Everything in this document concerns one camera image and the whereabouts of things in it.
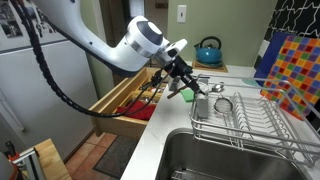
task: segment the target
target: blue kettle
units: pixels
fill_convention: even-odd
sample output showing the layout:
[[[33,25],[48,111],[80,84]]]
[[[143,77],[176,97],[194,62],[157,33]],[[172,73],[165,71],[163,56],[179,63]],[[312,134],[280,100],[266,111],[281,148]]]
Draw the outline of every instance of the blue kettle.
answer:
[[[214,48],[212,44],[203,47],[203,43],[207,40],[215,40],[218,42],[218,48]],[[200,43],[194,45],[197,51],[197,60],[200,63],[204,64],[217,64],[221,62],[222,53],[221,49],[221,41],[219,38],[215,36],[208,36],[204,38]]]

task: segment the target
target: refrigerator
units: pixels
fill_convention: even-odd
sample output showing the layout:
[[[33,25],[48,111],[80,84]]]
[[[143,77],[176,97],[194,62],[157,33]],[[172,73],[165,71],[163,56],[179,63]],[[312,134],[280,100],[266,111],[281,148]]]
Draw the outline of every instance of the refrigerator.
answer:
[[[85,52],[54,30],[39,9],[25,1],[43,53],[59,87],[78,104],[97,102]],[[90,133],[90,117],[65,104],[47,85],[29,37],[7,0],[0,0],[0,150],[18,151],[51,138],[62,159]]]

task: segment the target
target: wire dish rack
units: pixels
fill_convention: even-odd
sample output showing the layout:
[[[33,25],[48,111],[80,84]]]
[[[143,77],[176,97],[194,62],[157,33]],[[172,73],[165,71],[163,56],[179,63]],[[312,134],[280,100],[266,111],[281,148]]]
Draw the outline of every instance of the wire dish rack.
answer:
[[[299,95],[305,101],[308,108],[320,117],[319,112],[306,101],[292,84],[287,81],[274,79],[229,77],[212,74],[200,74],[198,80],[201,78],[209,79],[209,89],[213,84],[222,84],[219,82],[223,81],[225,90],[220,93],[209,92],[206,95],[208,99],[207,117],[199,115],[197,98],[194,98],[190,118],[196,139],[236,148],[241,151],[283,159],[309,167],[312,167],[320,158],[320,137],[288,96],[288,92],[282,89],[249,86],[243,83],[242,80],[286,83],[290,85],[289,91],[293,91]],[[259,92],[261,90],[282,93],[282,99],[278,102],[270,101],[260,95]],[[219,113],[214,110],[214,102],[221,96],[231,100],[234,107],[232,111]],[[285,98],[298,110],[303,121],[295,119],[280,108],[279,104]],[[299,121],[303,126],[306,126],[318,143],[314,143],[314,140],[300,138],[292,125],[292,121]],[[226,143],[217,142],[215,139],[223,140]],[[250,147],[258,147],[259,149],[263,149],[263,151],[253,150],[254,148]]]

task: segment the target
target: cable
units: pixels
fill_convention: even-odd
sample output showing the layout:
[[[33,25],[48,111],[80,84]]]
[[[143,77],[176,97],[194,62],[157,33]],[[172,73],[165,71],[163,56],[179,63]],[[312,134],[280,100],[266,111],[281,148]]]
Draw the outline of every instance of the cable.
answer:
[[[43,55],[43,52],[42,52],[39,37],[35,31],[32,20],[30,18],[30,15],[29,15],[26,7],[24,6],[24,3],[20,2],[19,0],[10,0],[10,2],[12,3],[13,7],[17,11],[20,19],[23,22],[23,25],[26,27],[27,33],[30,38],[31,46],[33,47],[33,52],[36,55],[36,60],[39,64],[40,70],[42,71],[44,78],[46,79],[46,81],[47,81],[48,85],[51,87],[51,89],[56,93],[56,95],[63,102],[65,102],[70,107],[72,107],[73,109],[75,109],[81,113],[84,113],[84,114],[90,115],[90,116],[95,116],[95,117],[102,117],[102,118],[113,118],[113,117],[123,116],[130,110],[130,108],[133,106],[134,103],[129,105],[129,107],[126,109],[126,111],[124,111],[122,113],[110,113],[110,114],[109,113],[98,113],[98,112],[90,111],[86,108],[83,108],[82,106],[80,106],[76,102],[74,102],[72,99],[70,99],[60,89],[60,87],[57,85],[57,83],[55,82],[54,78],[51,75],[50,69],[48,68],[48,64],[47,64],[45,57]],[[143,92],[146,89],[143,89],[133,102],[136,102],[141,97],[141,95],[143,94]]]
[[[156,96],[156,94],[157,94],[157,92],[158,92],[161,84],[162,84],[163,81],[171,74],[171,72],[172,72],[172,70],[174,69],[174,67],[175,67],[175,65],[173,64],[172,69],[171,69],[171,70],[169,71],[169,73],[167,73],[166,76],[160,81],[160,83],[157,85],[157,88],[156,88],[155,92],[152,94],[151,98],[149,99],[149,101],[148,101],[144,106],[142,106],[141,108],[139,108],[139,109],[137,109],[137,110],[135,110],[135,111],[128,112],[128,113],[126,113],[125,115],[135,114],[135,113],[141,111],[142,109],[146,108],[146,107],[150,104],[150,102],[153,100],[153,98]]]

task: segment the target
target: kitchen counter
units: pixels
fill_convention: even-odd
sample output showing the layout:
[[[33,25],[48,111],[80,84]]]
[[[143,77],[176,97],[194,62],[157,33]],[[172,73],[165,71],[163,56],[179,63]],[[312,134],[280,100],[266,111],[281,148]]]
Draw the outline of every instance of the kitchen counter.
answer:
[[[227,66],[227,68],[229,70],[228,74],[218,72],[214,72],[213,74],[252,77],[255,72],[252,67]],[[195,75],[199,73],[212,72],[194,70]],[[142,134],[122,179],[155,179],[169,133],[178,128],[192,128],[189,118],[191,103],[186,103],[180,94],[168,100],[167,96],[170,93],[168,88],[166,88],[152,118]],[[258,90],[245,93],[259,96]],[[310,129],[304,123],[299,120],[293,120],[292,123],[302,138],[312,139],[314,142],[319,143],[318,139],[311,134]],[[316,177],[320,177],[320,162],[316,162],[313,168],[306,167],[303,168],[302,171],[308,172],[309,175],[307,175],[307,177],[316,179]]]

